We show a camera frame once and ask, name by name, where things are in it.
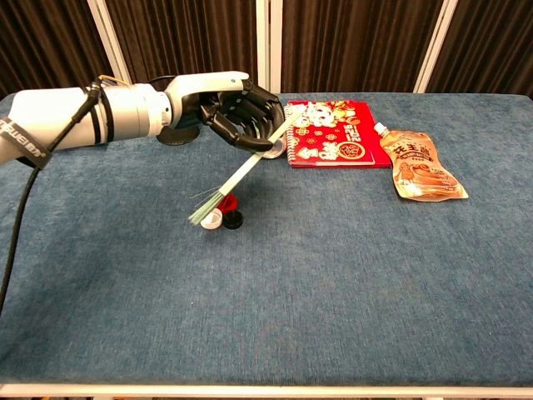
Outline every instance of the white table edge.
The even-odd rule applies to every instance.
[[[533,387],[83,385],[9,383],[0,397],[533,398]]]

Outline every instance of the red bottle cap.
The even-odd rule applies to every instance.
[[[233,193],[228,193],[228,195],[222,199],[220,204],[218,204],[217,208],[222,211],[222,214],[227,214],[230,211],[237,210],[238,206],[239,202],[235,195]]]

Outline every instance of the spiral binding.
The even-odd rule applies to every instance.
[[[288,118],[292,114],[292,107],[291,105],[287,105],[284,107],[285,111],[285,117]],[[292,163],[296,160],[296,146],[294,145],[294,126],[291,125],[286,130],[286,158],[289,162],[289,164],[292,165]]]

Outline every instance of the brown curtain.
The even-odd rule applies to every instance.
[[[533,1],[460,0],[427,92],[533,96]]]
[[[0,98],[111,73],[87,1],[2,0],[0,7]]]
[[[442,0],[286,0],[281,90],[412,92]]]
[[[133,82],[239,70],[257,77],[254,0],[107,0]]]

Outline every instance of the black bottle cap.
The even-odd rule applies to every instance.
[[[242,214],[235,211],[226,212],[222,218],[222,225],[228,229],[237,229],[242,225]]]

